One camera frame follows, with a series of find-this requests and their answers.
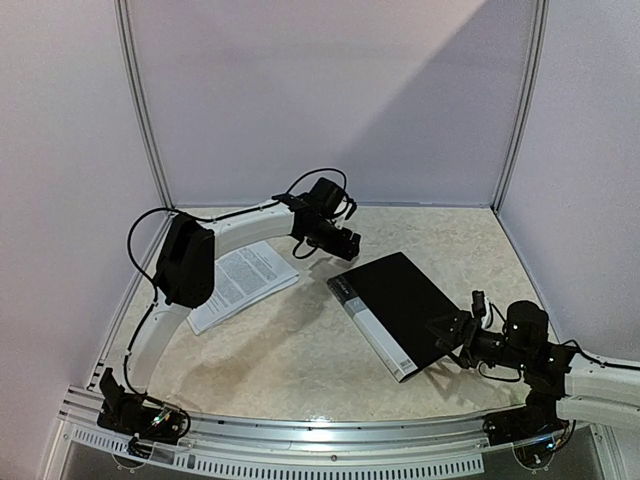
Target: beige floor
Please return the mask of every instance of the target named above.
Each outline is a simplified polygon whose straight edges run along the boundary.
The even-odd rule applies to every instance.
[[[356,264],[403,251],[461,308],[469,308],[474,289],[503,312],[515,300],[538,301],[489,210],[363,207],[349,223],[363,237]],[[324,254],[295,260],[293,239],[270,243],[301,273],[299,283],[198,337],[185,322],[154,372],[152,395],[206,413],[333,421],[418,419],[523,402],[523,383],[460,372],[448,359],[398,384],[325,285],[344,262]],[[109,353],[116,369],[150,298],[143,284]]]

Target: wire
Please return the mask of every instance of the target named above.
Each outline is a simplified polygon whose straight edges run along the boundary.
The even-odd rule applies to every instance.
[[[504,315],[502,315],[502,312],[500,311],[500,309],[498,309],[498,307],[496,307],[494,303],[489,303],[489,306],[491,307],[492,321],[493,321],[493,311],[495,310],[496,312],[498,312],[498,315],[500,315],[500,318],[502,319],[502,323],[507,323],[507,320],[504,318]]]
[[[304,180],[305,178],[307,178],[310,175],[314,175],[316,173],[321,173],[321,172],[335,172],[340,174],[340,176],[342,176],[342,189],[346,192],[347,191],[347,175],[340,170],[339,168],[333,168],[333,167],[323,167],[323,168],[316,168],[315,170],[309,170],[307,173],[300,175],[298,177],[298,179],[293,182],[291,184],[291,186],[287,189],[286,192],[284,192],[285,194],[287,193],[291,193],[291,190],[293,190],[296,185],[298,185],[302,180]]]
[[[522,370],[518,369],[518,378],[500,378],[500,377],[492,377],[491,375],[485,375],[482,373],[482,365],[487,365],[485,362],[480,362],[478,365],[478,373],[489,380],[496,380],[498,382],[506,382],[506,383],[518,383],[522,380]]]
[[[276,201],[273,203],[268,203],[267,205],[258,205],[257,207],[245,208],[244,210],[236,210],[235,212],[225,213],[224,215],[220,215],[219,217],[211,220],[212,222],[220,222],[222,220],[226,220],[227,218],[237,217],[238,215],[244,215],[245,213],[259,212],[260,210],[265,210],[267,208],[275,207],[280,202]]]
[[[575,432],[576,430],[576,421],[573,421],[573,425],[571,426],[571,431],[569,432],[569,435],[567,436],[566,440],[564,439],[565,433],[566,433],[566,429],[565,432],[562,434],[562,443],[560,445],[556,445],[556,447],[552,450],[553,453],[558,453],[560,450],[562,450],[567,443],[569,443],[569,440],[571,440],[571,438],[573,438],[573,432]]]
[[[602,367],[609,367],[609,368],[619,368],[621,370],[635,370],[635,371],[640,371],[640,367],[636,367],[633,365],[622,365],[619,363],[609,363],[609,362],[603,362],[602,360],[598,360],[597,358],[592,357],[591,355],[588,355],[584,352],[584,350],[582,350],[582,347],[580,346],[580,344],[571,339],[571,340],[567,340],[566,342],[564,342],[562,345],[568,345],[570,343],[573,343],[576,348],[578,349],[578,353],[580,355],[582,355],[585,359],[589,360],[590,362],[593,362],[597,365],[600,365]]]
[[[300,256],[298,256],[298,255],[297,255],[298,248],[300,248],[300,246],[301,246],[303,243],[304,243],[304,240],[300,240],[300,241],[298,242],[298,244],[297,244],[295,247],[293,247],[293,252],[291,252],[291,254],[293,255],[293,258],[296,258],[296,259],[298,259],[298,260],[305,260],[305,259],[309,258],[311,255],[313,255],[314,253],[316,253],[316,252],[318,251],[318,247],[313,247],[313,248],[311,249],[311,251],[309,251],[308,253],[305,253],[304,255],[300,255]]]
[[[302,176],[298,177],[298,179],[296,181],[294,181],[291,186],[287,189],[286,193],[289,194],[295,187],[296,185],[298,185],[302,180],[304,180],[305,178],[307,178],[310,175],[316,174],[316,173],[320,173],[320,172],[336,172],[338,174],[340,174],[342,176],[343,179],[343,190],[345,191],[345,195],[346,195],[346,189],[347,189],[347,176],[346,174],[342,171],[339,170],[337,168],[332,168],[332,167],[325,167],[325,168],[318,168],[315,170],[310,170],[309,172],[303,174]],[[339,214],[337,214],[334,218],[338,218],[339,216],[343,215],[345,212],[347,212],[347,210],[350,208],[350,202],[352,202],[351,198],[347,195],[347,205],[345,205],[345,208],[342,212],[340,212]],[[187,212],[184,212],[182,210],[178,210],[176,208],[170,208],[170,207],[157,207],[157,208],[152,208],[151,210],[147,210],[146,212],[144,212],[142,215],[140,215],[131,225],[131,228],[129,229],[129,233],[127,234],[127,255],[129,256],[129,260],[131,261],[131,264],[135,267],[135,269],[142,275],[143,278],[147,279],[149,281],[149,283],[151,284],[151,286],[153,287],[153,301],[151,302],[151,305],[149,306],[149,308],[147,308],[146,312],[144,313],[144,315],[142,316],[142,318],[140,319],[140,321],[138,322],[138,325],[136,326],[135,331],[133,332],[133,335],[131,336],[131,339],[129,341],[129,345],[127,347],[127,351],[125,353],[123,362],[122,362],[122,369],[123,369],[123,376],[124,376],[124,382],[127,385],[127,388],[129,388],[129,390],[131,390],[135,395],[139,396],[140,398],[142,398],[143,400],[146,400],[148,402],[154,403],[156,405],[164,405],[164,403],[160,400],[158,400],[157,398],[154,398],[152,396],[150,396],[147,392],[141,393],[138,390],[136,390],[133,385],[131,384],[130,380],[129,380],[129,372],[128,372],[128,363],[129,363],[129,357],[131,356],[131,352],[133,349],[133,346],[135,344],[135,341],[140,333],[140,331],[142,330],[142,327],[144,326],[145,322],[147,321],[149,315],[151,315],[151,312],[153,311],[153,309],[156,307],[156,305],[158,304],[158,297],[159,297],[159,293],[158,293],[158,286],[155,284],[155,282],[153,281],[153,278],[144,270],[144,268],[142,268],[142,266],[138,263],[138,261],[136,260],[135,256],[133,255],[133,247],[132,247],[132,243],[133,243],[133,234],[135,233],[136,228],[138,227],[138,225],[140,225],[140,223],[147,217],[153,215],[154,213],[158,213],[158,212],[167,212],[169,214],[180,214],[180,215],[186,215],[187,217],[189,217],[192,220],[201,222],[201,223],[213,223],[213,222],[218,222],[218,221],[222,221],[222,220],[226,220],[228,218],[233,218],[239,215],[244,215],[247,213],[252,213],[252,212],[257,212],[257,211],[261,211],[264,209],[268,209],[271,207],[274,207],[276,205],[278,205],[280,202],[279,201],[274,201],[272,203],[268,203],[266,205],[258,205],[255,207],[251,207],[251,208],[246,208],[246,209],[242,209],[242,210],[236,210],[234,212],[230,212],[230,213],[226,213],[223,215],[220,215],[218,217],[215,218],[201,218],[201,217],[196,217],[194,215],[191,215]],[[298,248],[300,247],[300,245],[302,245],[303,241],[300,241],[296,247],[293,249],[293,255],[295,258],[298,258],[300,260],[305,259],[305,258],[309,258],[311,255],[313,255],[317,250],[318,247],[314,247],[309,253],[302,255],[300,257],[298,257],[296,255]],[[182,408],[179,409],[179,412],[184,416],[185,420],[186,420],[186,427],[184,428],[184,430],[178,434],[177,437],[158,437],[158,436],[149,436],[148,434],[157,426],[153,426],[151,425],[149,428],[147,428],[147,430],[145,432],[143,432],[143,435],[151,440],[155,440],[155,441],[169,441],[169,442],[173,442],[173,441],[177,441],[180,438],[184,437],[189,430],[191,429],[191,416]],[[138,437],[134,436],[131,441],[128,444],[128,450],[129,452],[131,452],[132,454],[142,457],[142,458],[149,458],[151,451],[149,449],[149,447],[144,446],[144,445],[138,445]]]

